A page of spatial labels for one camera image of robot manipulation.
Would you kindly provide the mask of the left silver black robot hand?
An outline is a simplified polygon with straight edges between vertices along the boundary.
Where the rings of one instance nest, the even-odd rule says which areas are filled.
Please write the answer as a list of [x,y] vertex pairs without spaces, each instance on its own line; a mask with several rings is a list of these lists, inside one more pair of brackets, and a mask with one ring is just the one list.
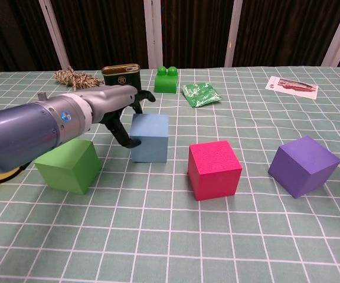
[[136,114],[141,114],[142,100],[156,101],[150,91],[138,90],[132,85],[105,85],[88,89],[88,94],[83,99],[92,109],[92,122],[105,125],[121,146],[132,149],[141,144],[140,140],[129,137],[120,117],[128,106],[132,107]]

